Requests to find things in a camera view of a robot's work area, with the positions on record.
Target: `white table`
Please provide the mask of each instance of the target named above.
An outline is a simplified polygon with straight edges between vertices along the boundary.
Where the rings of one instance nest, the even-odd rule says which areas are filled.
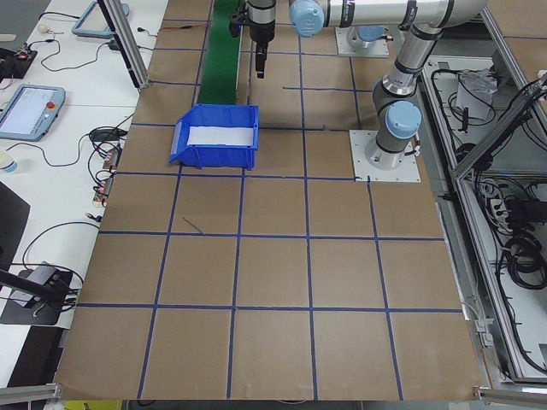
[[[56,11],[70,15],[80,15],[89,5],[90,0],[52,0],[46,11]],[[129,22],[137,43],[153,48],[156,41],[144,32],[137,32],[141,26],[155,33],[161,25],[167,0],[123,0],[131,9]],[[78,38],[71,33],[74,20],[45,15],[39,24],[47,25],[57,34],[56,39],[62,45],[61,54],[49,59],[49,67],[77,66],[92,60],[98,45],[106,40],[97,38]],[[28,39],[32,41],[52,38],[34,30]],[[76,159],[79,138],[98,126],[115,126],[131,115],[138,100],[138,92],[133,87],[121,54],[104,46],[99,52],[98,61],[76,70],[51,73],[40,65],[40,61],[57,50],[55,43],[35,44],[38,51],[23,80],[14,80],[6,90],[0,91],[0,108],[11,98],[19,84],[58,86],[65,89],[67,99],[59,117],[50,131],[39,142],[52,163],[68,163]],[[145,64],[150,62],[151,52],[141,50]],[[9,81],[4,80],[0,88]],[[121,128],[127,129],[130,120]],[[0,140],[0,149],[16,144],[13,140]],[[0,174],[0,181],[31,205],[20,247],[14,262],[21,262],[26,246],[43,230],[50,226],[69,221],[89,221],[85,213],[103,214],[103,208],[96,208],[92,203],[94,183],[87,170],[87,160],[93,151],[89,138],[81,144],[81,157],[71,167],[53,168],[45,164],[42,153],[31,147],[16,147],[10,154],[18,163],[18,168],[11,174]],[[101,169],[103,160],[94,155],[91,169]],[[87,225],[67,225],[46,233],[32,247],[27,261],[49,263],[70,267],[85,276],[91,258],[91,252],[97,230]],[[10,271],[18,273],[20,266],[12,266]],[[79,287],[79,280],[73,279],[72,287]],[[3,288],[0,296],[9,296],[10,289]],[[0,301],[0,310],[4,300]],[[58,326],[69,328],[73,311],[62,313]],[[30,326],[0,325],[0,388],[6,387],[21,352]]]

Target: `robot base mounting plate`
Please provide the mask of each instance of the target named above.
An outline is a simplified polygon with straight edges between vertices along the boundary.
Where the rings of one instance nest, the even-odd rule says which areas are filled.
[[[421,182],[420,172],[414,155],[405,156],[401,165],[391,171],[378,169],[368,162],[365,156],[365,148],[368,142],[376,137],[377,131],[351,130],[351,156],[353,156],[353,169],[356,181],[367,182]],[[409,143],[406,152],[413,150]]]
[[[390,56],[387,43],[383,39],[373,41],[366,49],[355,50],[348,43],[347,35],[349,30],[349,28],[336,27],[336,44],[339,56],[372,58],[387,58]]]

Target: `blue plastic bin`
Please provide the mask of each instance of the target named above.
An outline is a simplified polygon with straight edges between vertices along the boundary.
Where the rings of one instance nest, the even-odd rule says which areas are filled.
[[[244,127],[253,129],[252,145],[188,144],[191,126]],[[191,167],[245,167],[252,169],[258,149],[256,105],[197,104],[177,121],[169,162]]]

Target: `robotic arm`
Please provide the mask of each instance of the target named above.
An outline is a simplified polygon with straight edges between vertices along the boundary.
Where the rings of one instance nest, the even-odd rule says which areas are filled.
[[[385,170],[399,165],[408,141],[421,125],[420,110],[405,99],[414,95],[416,79],[433,46],[443,28],[465,23],[485,7],[486,1],[289,0],[292,27],[301,37],[313,37],[328,26],[397,24],[409,32],[393,68],[373,91],[380,129],[366,149],[372,165]],[[250,36],[256,42],[256,71],[263,78],[268,42],[274,38],[275,0],[247,0],[246,4],[232,16],[232,35],[234,27],[250,26]]]
[[[382,79],[397,97],[414,93],[416,77],[442,29],[458,26],[477,15],[486,0],[290,0],[291,22],[302,37],[312,37],[328,26],[398,24],[409,30],[395,66]]]

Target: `display screen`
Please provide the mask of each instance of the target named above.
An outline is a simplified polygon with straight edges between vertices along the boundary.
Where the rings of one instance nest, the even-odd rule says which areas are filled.
[[[9,108],[0,132],[12,134],[30,134],[45,110],[45,104],[51,101],[55,90],[25,88],[17,101]]]

